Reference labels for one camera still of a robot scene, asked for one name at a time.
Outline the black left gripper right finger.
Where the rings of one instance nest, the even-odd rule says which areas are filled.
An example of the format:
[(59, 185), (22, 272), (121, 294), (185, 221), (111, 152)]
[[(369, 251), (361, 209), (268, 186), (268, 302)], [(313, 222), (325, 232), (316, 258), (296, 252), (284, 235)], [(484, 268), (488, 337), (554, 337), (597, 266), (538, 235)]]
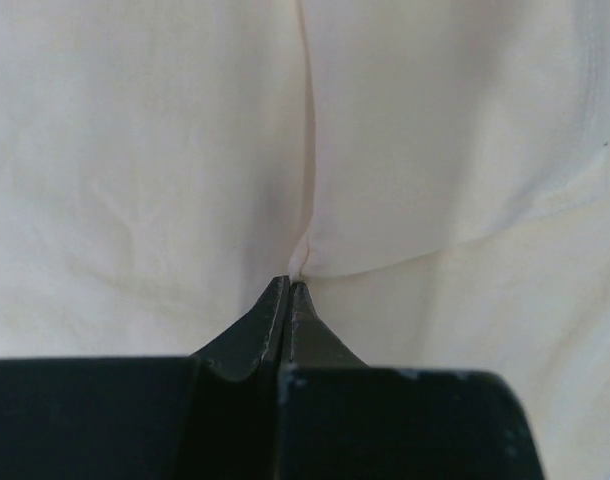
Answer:
[(282, 479), (540, 479), (522, 405), (498, 375), (371, 367), (290, 291), (278, 376)]

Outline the yellow t shirt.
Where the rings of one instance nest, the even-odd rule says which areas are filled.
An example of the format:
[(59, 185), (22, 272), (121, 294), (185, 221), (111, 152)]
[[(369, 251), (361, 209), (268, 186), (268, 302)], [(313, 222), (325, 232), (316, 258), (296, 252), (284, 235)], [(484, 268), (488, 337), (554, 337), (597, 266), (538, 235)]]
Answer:
[(610, 1), (0, 1), (0, 358), (186, 354), (277, 275), (610, 479)]

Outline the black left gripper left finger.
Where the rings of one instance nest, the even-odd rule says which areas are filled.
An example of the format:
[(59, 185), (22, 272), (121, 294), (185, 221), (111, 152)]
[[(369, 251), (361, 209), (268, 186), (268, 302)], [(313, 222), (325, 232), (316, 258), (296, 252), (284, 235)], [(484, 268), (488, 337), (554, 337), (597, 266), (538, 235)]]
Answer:
[(267, 479), (289, 282), (188, 356), (0, 359), (0, 479)]

